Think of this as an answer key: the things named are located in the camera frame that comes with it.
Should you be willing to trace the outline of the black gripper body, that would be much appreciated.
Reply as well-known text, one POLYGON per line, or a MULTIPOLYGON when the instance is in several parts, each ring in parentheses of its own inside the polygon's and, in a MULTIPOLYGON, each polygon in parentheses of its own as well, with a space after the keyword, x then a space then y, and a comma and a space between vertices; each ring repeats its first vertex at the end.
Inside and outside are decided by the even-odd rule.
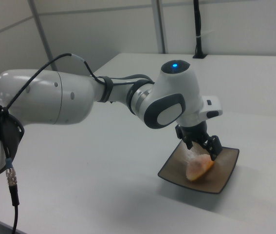
POLYGON ((177 125, 175 130, 177 138, 181 139, 184 143, 191 140, 192 142, 203 146, 203 143, 206 142, 209 137, 207 133, 206 121, 202 121, 201 123, 192 127, 177 125))

